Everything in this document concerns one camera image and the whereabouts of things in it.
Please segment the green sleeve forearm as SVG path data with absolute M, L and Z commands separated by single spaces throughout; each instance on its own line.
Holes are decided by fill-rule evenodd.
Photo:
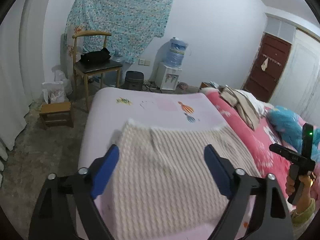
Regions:
M 293 239 L 299 239 L 303 232 L 308 228 L 315 217 L 316 204 L 311 198 L 309 207 L 302 213 L 297 213 L 296 209 L 291 211 L 291 222 L 293 226 Z

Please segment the right hand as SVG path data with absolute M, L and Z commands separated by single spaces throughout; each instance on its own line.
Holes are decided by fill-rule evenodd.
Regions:
M 296 204 L 296 213 L 298 214 L 306 211 L 311 204 L 311 196 L 310 196 L 311 179 L 309 176 L 299 176 L 299 180 L 301 184 L 303 184 L 303 190 Z M 290 177 L 290 174 L 288 173 L 286 178 L 286 184 L 285 184 L 286 186 L 285 192 L 288 196 L 291 196 L 295 192 L 294 184 L 295 184 L 295 181 Z

